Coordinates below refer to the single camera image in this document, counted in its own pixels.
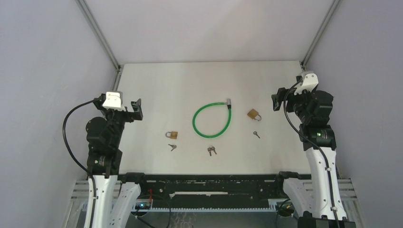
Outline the brass padlock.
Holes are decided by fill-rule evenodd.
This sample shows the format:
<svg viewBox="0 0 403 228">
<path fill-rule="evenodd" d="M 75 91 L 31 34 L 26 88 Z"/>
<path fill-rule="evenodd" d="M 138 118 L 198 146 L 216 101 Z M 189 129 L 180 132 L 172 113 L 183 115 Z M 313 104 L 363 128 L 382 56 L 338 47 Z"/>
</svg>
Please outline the brass padlock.
<svg viewBox="0 0 403 228">
<path fill-rule="evenodd" d="M 176 140 L 177 137 L 178 137 L 178 132 L 176 132 L 176 131 L 167 132 L 167 133 L 165 134 L 165 136 L 166 136 L 167 138 Z"/>
<path fill-rule="evenodd" d="M 247 116 L 248 116 L 250 119 L 254 120 L 254 121 L 258 121 L 258 122 L 259 122 L 259 121 L 262 120 L 262 117 L 260 116 L 259 112 L 256 111 L 255 109 L 251 109 L 251 110 L 247 113 Z"/>
</svg>

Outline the small silver key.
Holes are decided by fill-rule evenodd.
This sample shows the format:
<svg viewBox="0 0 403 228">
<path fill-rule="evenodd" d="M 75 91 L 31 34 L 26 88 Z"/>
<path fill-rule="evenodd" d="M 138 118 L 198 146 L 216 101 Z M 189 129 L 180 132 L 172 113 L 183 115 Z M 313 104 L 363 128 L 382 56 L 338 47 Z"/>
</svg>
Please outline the small silver key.
<svg viewBox="0 0 403 228">
<path fill-rule="evenodd" d="M 177 145 L 175 145 L 175 144 L 168 144 L 168 145 L 171 147 L 171 151 L 173 151 L 174 149 L 177 148 Z"/>
</svg>

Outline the cable lock key pair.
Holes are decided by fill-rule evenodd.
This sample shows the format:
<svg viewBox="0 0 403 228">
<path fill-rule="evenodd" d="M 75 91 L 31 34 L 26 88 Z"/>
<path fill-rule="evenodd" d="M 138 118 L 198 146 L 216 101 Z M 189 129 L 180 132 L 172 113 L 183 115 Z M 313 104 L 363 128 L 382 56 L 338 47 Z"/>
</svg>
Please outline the cable lock key pair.
<svg viewBox="0 0 403 228">
<path fill-rule="evenodd" d="M 217 154 L 214 146 L 209 146 L 207 150 L 210 156 L 212 156 L 213 154 Z"/>
</svg>

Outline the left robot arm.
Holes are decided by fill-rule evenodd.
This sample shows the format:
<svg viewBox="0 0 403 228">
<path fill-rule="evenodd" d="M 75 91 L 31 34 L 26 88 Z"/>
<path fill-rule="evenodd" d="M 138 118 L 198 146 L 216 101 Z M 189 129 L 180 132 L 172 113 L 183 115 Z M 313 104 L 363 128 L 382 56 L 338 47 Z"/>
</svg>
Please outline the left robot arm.
<svg viewBox="0 0 403 228">
<path fill-rule="evenodd" d="M 86 124 L 88 141 L 87 169 L 89 176 L 89 199 L 91 209 L 87 211 L 85 227 L 103 228 L 107 221 L 110 206 L 107 198 L 111 187 L 116 183 L 122 158 L 119 150 L 125 123 L 143 119 L 142 100 L 131 102 L 132 111 L 106 109 L 102 106 L 104 98 L 96 98 L 92 103 L 101 111 L 102 117 L 94 117 Z"/>
</svg>

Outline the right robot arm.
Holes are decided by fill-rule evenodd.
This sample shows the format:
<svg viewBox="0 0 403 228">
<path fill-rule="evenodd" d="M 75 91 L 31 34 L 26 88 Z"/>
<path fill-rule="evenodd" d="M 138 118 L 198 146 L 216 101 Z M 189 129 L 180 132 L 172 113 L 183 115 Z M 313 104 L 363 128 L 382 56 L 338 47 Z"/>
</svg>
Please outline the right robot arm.
<svg viewBox="0 0 403 228">
<path fill-rule="evenodd" d="M 308 193 L 297 174 L 284 175 L 275 184 L 275 193 L 288 198 L 297 213 L 299 228 L 355 228 L 349 221 L 339 191 L 336 170 L 336 138 L 328 124 L 334 97 L 325 91 L 279 88 L 271 96 L 273 110 L 281 108 L 289 122 L 295 113 L 301 124 L 290 126 L 303 143 L 311 171 L 312 193 Z"/>
</svg>

